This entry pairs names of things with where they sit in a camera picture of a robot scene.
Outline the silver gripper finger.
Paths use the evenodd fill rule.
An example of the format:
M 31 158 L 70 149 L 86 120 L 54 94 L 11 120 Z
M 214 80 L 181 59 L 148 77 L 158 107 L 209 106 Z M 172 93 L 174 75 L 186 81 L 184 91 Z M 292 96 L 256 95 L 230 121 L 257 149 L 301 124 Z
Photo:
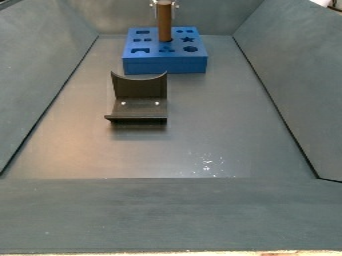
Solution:
M 176 13 L 177 10 L 180 9 L 181 5 L 180 5 L 180 0 L 172 0 L 172 17 L 173 19 L 176 19 Z
M 149 1 L 150 1 L 149 5 L 154 11 L 154 17 L 157 19 L 158 18 L 158 11 L 157 11 L 158 0 L 149 0 Z

